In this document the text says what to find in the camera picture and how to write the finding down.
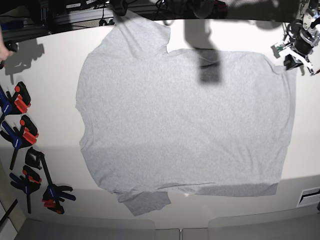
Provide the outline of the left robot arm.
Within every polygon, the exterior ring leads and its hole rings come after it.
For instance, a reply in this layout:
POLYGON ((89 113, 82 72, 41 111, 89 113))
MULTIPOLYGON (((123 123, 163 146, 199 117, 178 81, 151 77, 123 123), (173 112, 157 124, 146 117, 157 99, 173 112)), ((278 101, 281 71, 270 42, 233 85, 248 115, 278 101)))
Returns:
POLYGON ((302 6, 308 4, 305 10, 300 10, 300 19, 288 24, 283 39, 282 54, 287 70, 305 66, 314 76, 320 71, 314 70, 309 60, 313 48, 320 44, 320 2, 318 0, 303 0, 302 6))

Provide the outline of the person's hand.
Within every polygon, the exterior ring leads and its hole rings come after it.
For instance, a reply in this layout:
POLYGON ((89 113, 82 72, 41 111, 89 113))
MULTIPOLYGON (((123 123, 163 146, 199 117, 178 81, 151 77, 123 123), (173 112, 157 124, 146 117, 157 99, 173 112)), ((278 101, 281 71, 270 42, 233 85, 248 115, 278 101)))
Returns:
POLYGON ((0 61, 5 61, 10 56, 10 51, 5 47, 2 29, 0 29, 0 61))

